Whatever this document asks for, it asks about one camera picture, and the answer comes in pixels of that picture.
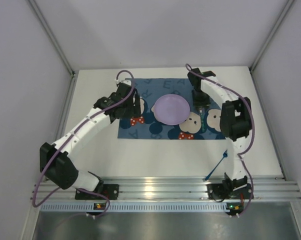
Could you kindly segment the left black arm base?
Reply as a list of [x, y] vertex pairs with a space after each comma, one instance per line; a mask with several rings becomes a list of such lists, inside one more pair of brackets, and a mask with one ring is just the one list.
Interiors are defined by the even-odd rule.
[[75, 192], [76, 200], [104, 200], [106, 197], [109, 200], [117, 200], [119, 196], [120, 185], [119, 184], [108, 184], [104, 183], [102, 187], [94, 191], [88, 191], [82, 188], [79, 188]]

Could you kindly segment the blue bear print placemat cloth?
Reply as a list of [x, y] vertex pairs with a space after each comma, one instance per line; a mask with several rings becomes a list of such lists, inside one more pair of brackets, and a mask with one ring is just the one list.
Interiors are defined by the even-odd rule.
[[[187, 78], [137, 78], [135, 87], [140, 96], [142, 116], [119, 121], [119, 139], [140, 140], [224, 140], [220, 130], [221, 108], [210, 100], [210, 106], [200, 112], [193, 105], [192, 89]], [[153, 113], [155, 102], [162, 96], [174, 94], [183, 97], [190, 106], [189, 118], [178, 125], [159, 122]]]

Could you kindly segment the silver spoon green handle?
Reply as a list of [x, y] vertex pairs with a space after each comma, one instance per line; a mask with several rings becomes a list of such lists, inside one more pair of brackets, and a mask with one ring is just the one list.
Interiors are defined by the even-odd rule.
[[204, 133], [206, 131], [206, 126], [205, 126], [205, 111], [203, 110], [202, 107], [198, 109], [199, 115], [200, 115], [200, 121], [201, 121], [201, 131]]

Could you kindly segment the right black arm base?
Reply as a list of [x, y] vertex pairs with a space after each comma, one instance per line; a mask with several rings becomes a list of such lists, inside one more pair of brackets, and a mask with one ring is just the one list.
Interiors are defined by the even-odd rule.
[[221, 183], [210, 183], [207, 185], [208, 198], [216, 202], [224, 200], [248, 200], [253, 192], [252, 186], [248, 183], [248, 177], [231, 180], [224, 174]]

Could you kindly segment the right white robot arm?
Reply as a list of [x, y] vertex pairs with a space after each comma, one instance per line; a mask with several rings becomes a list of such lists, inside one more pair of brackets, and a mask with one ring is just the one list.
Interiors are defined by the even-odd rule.
[[214, 101], [220, 108], [217, 126], [227, 142], [223, 191], [230, 194], [248, 184], [248, 170], [244, 155], [255, 139], [255, 122], [251, 101], [217, 80], [212, 71], [185, 65], [187, 77], [192, 85], [192, 102], [196, 110], [208, 110]]

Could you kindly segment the purple plastic plate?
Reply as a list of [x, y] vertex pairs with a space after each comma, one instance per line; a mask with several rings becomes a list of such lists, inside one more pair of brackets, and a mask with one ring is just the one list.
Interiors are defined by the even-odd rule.
[[190, 115], [190, 105], [185, 98], [177, 94], [165, 94], [153, 105], [155, 118], [169, 126], [183, 123]]

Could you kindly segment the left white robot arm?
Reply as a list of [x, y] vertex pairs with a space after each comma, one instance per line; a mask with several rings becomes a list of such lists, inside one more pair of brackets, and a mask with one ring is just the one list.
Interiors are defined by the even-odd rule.
[[140, 115], [140, 96], [134, 81], [117, 82], [117, 90], [98, 99], [72, 130], [52, 144], [46, 142], [40, 147], [40, 172], [63, 190], [75, 188], [100, 193], [103, 180], [90, 171], [78, 170], [75, 158], [97, 133], [115, 120]]

